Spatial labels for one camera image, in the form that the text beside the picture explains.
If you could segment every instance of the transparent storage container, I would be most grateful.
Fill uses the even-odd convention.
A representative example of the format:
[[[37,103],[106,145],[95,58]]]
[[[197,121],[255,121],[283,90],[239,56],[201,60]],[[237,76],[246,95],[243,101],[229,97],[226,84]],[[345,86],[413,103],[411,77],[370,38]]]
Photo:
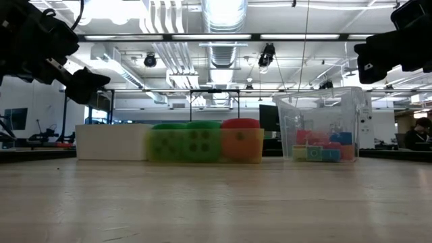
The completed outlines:
[[[151,130],[145,139],[152,162],[261,163],[264,130]]]
[[[359,87],[330,88],[273,97],[279,110],[284,159],[354,161],[358,156]]]

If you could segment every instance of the wooden table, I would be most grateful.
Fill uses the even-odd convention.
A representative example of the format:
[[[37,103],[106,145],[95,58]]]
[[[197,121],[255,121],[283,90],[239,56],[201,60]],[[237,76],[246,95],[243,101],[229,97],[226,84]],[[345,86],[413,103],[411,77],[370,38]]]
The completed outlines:
[[[432,242],[432,165],[0,165],[0,242]]]

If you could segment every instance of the ventilation duct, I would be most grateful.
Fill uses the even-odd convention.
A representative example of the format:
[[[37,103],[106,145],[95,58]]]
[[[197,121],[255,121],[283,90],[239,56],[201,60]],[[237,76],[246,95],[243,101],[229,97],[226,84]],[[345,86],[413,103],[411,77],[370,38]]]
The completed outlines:
[[[201,6],[205,32],[237,33],[243,30],[248,7],[247,0],[201,0]],[[211,80],[216,83],[231,82],[234,71],[226,69],[233,67],[237,57],[237,47],[209,47],[208,52],[211,67],[224,69],[211,70]]]

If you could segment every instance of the computer monitor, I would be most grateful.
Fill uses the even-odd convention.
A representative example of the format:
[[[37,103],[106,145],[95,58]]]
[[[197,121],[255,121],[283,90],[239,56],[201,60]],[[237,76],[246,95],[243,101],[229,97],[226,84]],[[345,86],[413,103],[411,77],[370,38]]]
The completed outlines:
[[[259,105],[259,123],[264,131],[280,132],[279,111],[273,105]]]

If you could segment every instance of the yellow block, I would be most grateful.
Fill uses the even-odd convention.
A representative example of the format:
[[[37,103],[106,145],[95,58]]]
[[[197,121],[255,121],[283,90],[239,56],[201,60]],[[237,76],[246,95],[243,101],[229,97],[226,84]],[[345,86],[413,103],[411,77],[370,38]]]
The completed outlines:
[[[293,148],[292,149],[292,158],[295,161],[306,161],[307,151],[305,148]]]

